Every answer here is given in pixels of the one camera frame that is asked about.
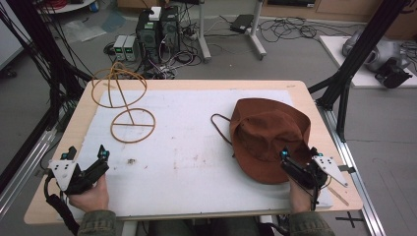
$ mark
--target gray floor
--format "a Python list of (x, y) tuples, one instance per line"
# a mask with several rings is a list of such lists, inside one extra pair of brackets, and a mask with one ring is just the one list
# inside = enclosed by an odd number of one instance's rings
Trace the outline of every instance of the gray floor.
[[(66, 23), (87, 17), (86, 25), (89, 27), (102, 26), (114, 17), (114, 13), (109, 9), (98, 14), (85, 10), (64, 14), (62, 20)], [(207, 20), (207, 27), (219, 20)], [(136, 22), (121, 22), (121, 26), (94, 40), (71, 44), (92, 72), (111, 66), (109, 58), (102, 53), (103, 47), (118, 34), (133, 33)], [(218, 27), (226, 28), (226, 25), (218, 24)], [(343, 30), (352, 33), (356, 28)], [(260, 40), (268, 53), (262, 61), (254, 51), (248, 52), (254, 48), (245, 36), (208, 37), (212, 60), (207, 64), (181, 68), (176, 80), (294, 80), (303, 81), (309, 87), (337, 70), (325, 49), (312, 39), (281, 39), (274, 43), (265, 42), (261, 37)], [(12, 66), (18, 76), (0, 80), (0, 171), (4, 170), (49, 105), (48, 86), (29, 57), (20, 55)], [(347, 143), (387, 235), (415, 235), (417, 231), (417, 204), (414, 202), (417, 197), (415, 91), (415, 88), (353, 88), (349, 96)], [(321, 93), (314, 93), (313, 98), (320, 97)], [(33, 175), (25, 184), (0, 221), (2, 235), (71, 235), (63, 225), (32, 226), (24, 223), (26, 209), (39, 182), (40, 178)], [(360, 212), (351, 212), (351, 215), (362, 217)], [(336, 220), (336, 217), (347, 217), (347, 212), (324, 213), (324, 217), (336, 235), (368, 235), (361, 221), (352, 225), (346, 220)], [(118, 229), (121, 230), (121, 224), (118, 224)]]

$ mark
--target wire hat stand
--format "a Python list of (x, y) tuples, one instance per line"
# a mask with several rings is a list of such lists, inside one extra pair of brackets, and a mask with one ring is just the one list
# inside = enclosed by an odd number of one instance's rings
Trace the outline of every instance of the wire hat stand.
[[(137, 80), (143, 86), (143, 91), (138, 94), (138, 97), (127, 99), (120, 86), (119, 80)], [(116, 62), (110, 69), (104, 69), (96, 72), (92, 77), (91, 98), (99, 106), (104, 108), (125, 108), (119, 113), (111, 122), (110, 132), (115, 140), (124, 144), (138, 143), (149, 137), (155, 126), (156, 120), (153, 114), (143, 108), (130, 108), (134, 103), (141, 100), (147, 92), (148, 85), (144, 77), (129, 71), (126, 67)], [(104, 99), (100, 102), (97, 98), (95, 89), (97, 85), (102, 83), (107, 86), (108, 104), (104, 103)], [(115, 93), (110, 93), (111, 90), (117, 88), (120, 96)]]

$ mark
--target person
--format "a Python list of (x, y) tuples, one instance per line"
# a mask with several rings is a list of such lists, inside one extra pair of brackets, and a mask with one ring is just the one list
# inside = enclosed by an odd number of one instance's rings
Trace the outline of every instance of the person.
[[(289, 178), (290, 183), (290, 206), (291, 214), (289, 218), (289, 231), (291, 236), (304, 236), (304, 235), (334, 235), (331, 228), (328, 226), (326, 221), (315, 211), (310, 211), (311, 208), (311, 195), (304, 189), (302, 189), (296, 182)], [(78, 231), (78, 236), (114, 236), (116, 235), (116, 214), (109, 210), (109, 195), (107, 192), (107, 183), (105, 175), (101, 176), (96, 185), (82, 193), (81, 195), (69, 196), (70, 204), (83, 210), (86, 214), (84, 215), (83, 221)], [(239, 225), (234, 223), (238, 220), (247, 220), (248, 217), (244, 218), (224, 218), (216, 224), (223, 224), (223, 226), (217, 227), (223, 231), (227, 231), (225, 224)], [(161, 222), (163, 227), (174, 227), (178, 224), (169, 224), (167, 221), (153, 221)], [(240, 225), (250, 225), (248, 223), (240, 223)], [(153, 232), (149, 231), (149, 234), (157, 235), (157, 230), (153, 229)], [(259, 235), (259, 233), (249, 234), (247, 232), (234, 232), (234, 234), (228, 234), (228, 232), (213, 232), (214, 236), (219, 235)]]

